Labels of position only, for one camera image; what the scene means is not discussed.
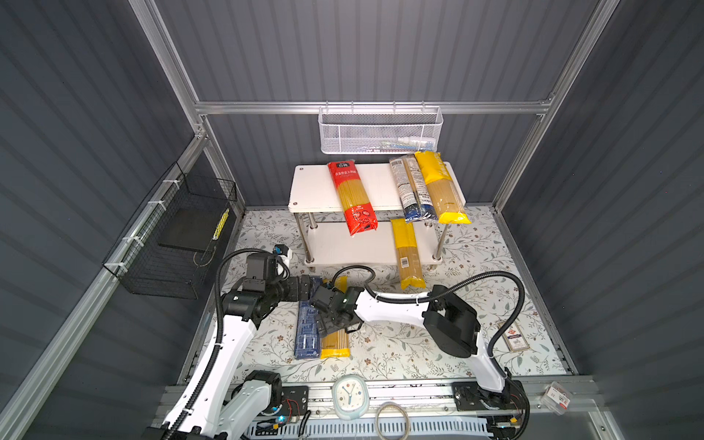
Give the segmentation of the yellow Pastatime spaghetti bag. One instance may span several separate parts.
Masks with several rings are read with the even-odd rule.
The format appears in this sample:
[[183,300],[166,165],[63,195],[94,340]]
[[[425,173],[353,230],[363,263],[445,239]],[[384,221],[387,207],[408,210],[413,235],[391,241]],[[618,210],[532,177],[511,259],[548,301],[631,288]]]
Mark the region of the yellow Pastatime spaghetti bag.
[[351,356],[349,337],[344,330],[322,337],[321,348],[322,359],[340,359]]

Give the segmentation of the blue pasta box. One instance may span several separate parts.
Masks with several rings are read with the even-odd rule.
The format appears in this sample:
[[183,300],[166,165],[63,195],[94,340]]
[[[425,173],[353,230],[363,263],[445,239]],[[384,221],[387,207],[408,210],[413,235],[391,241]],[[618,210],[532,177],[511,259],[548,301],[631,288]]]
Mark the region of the blue pasta box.
[[320,283],[318,277],[310,275],[300,277],[300,301],[294,341],[295,359],[319,359],[321,356],[321,338],[317,326],[318,313],[310,303],[310,298]]

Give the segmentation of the yellow spaghetti bag with barcode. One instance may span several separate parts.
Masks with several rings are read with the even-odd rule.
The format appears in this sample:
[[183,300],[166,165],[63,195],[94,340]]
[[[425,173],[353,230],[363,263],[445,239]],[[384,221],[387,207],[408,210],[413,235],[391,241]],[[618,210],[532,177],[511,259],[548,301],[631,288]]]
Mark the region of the yellow spaghetti bag with barcode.
[[426,284],[413,224],[406,223],[403,218],[393,219],[390,224],[392,225],[401,288],[403,290],[409,288],[425,289]]

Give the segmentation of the red spaghetti bag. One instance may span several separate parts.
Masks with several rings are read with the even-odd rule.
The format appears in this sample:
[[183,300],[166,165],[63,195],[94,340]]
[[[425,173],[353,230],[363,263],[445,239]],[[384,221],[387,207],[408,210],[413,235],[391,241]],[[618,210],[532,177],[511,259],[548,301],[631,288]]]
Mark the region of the red spaghetti bag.
[[328,163],[335,191],[351,236],[378,228],[378,218],[370,203],[355,161]]

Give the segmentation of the clear blue spaghetti bag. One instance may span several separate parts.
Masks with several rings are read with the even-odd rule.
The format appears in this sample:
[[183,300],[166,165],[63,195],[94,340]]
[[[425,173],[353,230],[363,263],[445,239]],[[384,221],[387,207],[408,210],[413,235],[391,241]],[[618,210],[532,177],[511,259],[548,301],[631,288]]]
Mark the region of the clear blue spaghetti bag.
[[390,169],[400,196],[405,221],[436,221],[436,210],[416,158],[406,155],[392,159]]

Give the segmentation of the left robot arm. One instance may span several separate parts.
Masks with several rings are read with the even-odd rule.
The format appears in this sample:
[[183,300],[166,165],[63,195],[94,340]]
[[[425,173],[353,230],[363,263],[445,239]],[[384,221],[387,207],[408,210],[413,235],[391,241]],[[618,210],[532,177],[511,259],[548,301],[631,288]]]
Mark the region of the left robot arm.
[[235,397],[226,400],[234,373],[262,322],[284,302],[310,297],[308,276],[293,276],[293,251],[246,247],[223,258],[246,255],[246,273],[216,300],[214,334],[207,342],[192,379],[159,427],[148,427],[142,439],[241,439],[263,412],[282,406],[278,373],[255,370]]

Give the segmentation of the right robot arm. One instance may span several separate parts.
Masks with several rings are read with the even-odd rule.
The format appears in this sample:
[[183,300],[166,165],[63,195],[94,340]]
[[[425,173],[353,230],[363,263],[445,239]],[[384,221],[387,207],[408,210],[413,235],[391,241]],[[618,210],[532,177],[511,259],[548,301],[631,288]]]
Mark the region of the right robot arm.
[[[370,267],[352,265],[339,273],[351,270],[368,271],[370,278],[362,287],[349,287],[346,291],[330,282],[317,287],[310,295],[310,304],[318,313],[319,335],[326,337],[339,330],[351,333],[374,322],[421,326],[441,351],[467,361],[470,372],[485,393],[504,395],[508,392],[511,373],[498,363],[494,347],[524,308],[525,287],[517,275],[508,271],[486,271],[451,287],[435,285],[427,293],[402,295],[373,291],[370,281],[374,280],[376,272]],[[477,311],[458,296],[458,291],[492,278],[514,282],[517,301],[509,318],[490,340],[485,340]]]

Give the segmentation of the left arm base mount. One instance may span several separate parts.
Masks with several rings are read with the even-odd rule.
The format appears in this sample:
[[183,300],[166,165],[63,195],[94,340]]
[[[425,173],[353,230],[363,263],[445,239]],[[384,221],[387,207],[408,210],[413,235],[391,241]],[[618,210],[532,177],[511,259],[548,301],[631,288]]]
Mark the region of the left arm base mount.
[[275,398],[254,420],[269,425],[292,425],[302,421],[308,411],[310,387],[306,385],[283,385],[280,396]]

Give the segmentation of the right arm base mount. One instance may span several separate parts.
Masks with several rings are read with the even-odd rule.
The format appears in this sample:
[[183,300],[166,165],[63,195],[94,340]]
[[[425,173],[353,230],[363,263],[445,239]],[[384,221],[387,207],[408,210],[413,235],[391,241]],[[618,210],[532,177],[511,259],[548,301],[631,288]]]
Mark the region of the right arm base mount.
[[482,389],[476,381],[456,381],[451,384],[456,408],[459,411],[509,411],[519,413],[528,407],[524,387],[520,381],[508,379],[501,392]]

